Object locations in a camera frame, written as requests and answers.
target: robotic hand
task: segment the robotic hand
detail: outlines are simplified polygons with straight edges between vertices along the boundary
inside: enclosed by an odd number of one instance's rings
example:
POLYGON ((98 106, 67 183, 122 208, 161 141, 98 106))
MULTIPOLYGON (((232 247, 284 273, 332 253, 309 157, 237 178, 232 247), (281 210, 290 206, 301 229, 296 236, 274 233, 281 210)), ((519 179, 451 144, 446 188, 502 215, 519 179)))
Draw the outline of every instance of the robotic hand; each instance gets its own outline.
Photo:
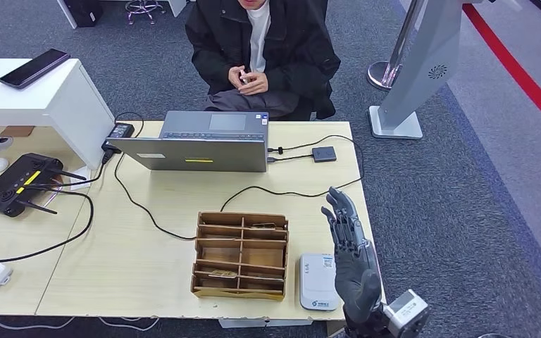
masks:
POLYGON ((364 238, 356 206, 349 197, 329 189, 326 197, 335 214, 322 207, 335 243, 335 289, 345 303, 345 313, 356 323, 365 323, 380 305, 380 275, 376 254, 364 238))
POLYGON ((322 207, 335 244, 335 289, 344 302, 346 332, 351 338, 417 337, 429 307, 408 290, 390 305, 380 302, 382 287, 376 251, 364 237, 356 206, 331 187, 326 197, 334 211, 322 207))

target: cardboard compartment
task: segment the cardboard compartment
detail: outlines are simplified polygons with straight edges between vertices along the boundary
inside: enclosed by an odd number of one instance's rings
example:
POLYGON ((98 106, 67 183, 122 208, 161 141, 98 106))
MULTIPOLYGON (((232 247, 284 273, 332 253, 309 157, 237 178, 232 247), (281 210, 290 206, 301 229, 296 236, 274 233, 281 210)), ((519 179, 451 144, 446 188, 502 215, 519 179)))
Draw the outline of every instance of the cardboard compartment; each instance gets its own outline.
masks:
POLYGON ((200 213, 192 292, 196 296, 282 300, 287 225, 282 215, 200 213))

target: smartphone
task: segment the smartphone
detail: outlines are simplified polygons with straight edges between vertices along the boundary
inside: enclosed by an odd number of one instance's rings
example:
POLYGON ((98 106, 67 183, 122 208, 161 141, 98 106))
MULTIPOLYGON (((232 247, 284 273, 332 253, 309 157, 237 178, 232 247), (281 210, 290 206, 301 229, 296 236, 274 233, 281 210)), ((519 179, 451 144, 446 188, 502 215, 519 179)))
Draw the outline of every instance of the smartphone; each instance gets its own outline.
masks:
POLYGON ((248 84, 248 79, 242 79, 242 76, 246 75, 246 72, 244 72, 243 70, 240 70, 240 80, 242 81, 242 83, 244 85, 247 85, 248 84))
POLYGON ((63 51, 49 49, 9 74, 0 77, 0 83, 16 89, 24 89, 69 58, 70 55, 63 51))

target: laptop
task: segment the laptop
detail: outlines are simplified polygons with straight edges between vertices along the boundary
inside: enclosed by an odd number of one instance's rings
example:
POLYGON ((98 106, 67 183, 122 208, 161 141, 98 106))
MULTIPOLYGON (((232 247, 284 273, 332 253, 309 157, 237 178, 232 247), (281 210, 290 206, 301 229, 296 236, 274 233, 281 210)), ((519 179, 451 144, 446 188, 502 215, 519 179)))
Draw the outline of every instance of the laptop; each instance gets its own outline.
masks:
POLYGON ((268 114, 169 111, 158 138, 107 138, 151 170, 266 172, 268 114))

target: black router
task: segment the black router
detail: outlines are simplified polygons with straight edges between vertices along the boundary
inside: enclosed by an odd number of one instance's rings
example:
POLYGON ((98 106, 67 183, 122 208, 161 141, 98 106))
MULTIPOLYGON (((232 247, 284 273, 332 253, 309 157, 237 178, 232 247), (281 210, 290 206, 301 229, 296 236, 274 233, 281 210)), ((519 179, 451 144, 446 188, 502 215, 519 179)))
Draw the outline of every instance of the black router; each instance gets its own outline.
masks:
POLYGON ((32 203, 32 199, 42 190, 24 188, 28 184, 53 184, 51 179, 57 175, 86 180, 86 177, 63 171, 63 163, 57 158, 33 153, 22 155, 0 175, 0 213, 16 217, 26 207, 30 207, 57 214, 56 211, 32 203))

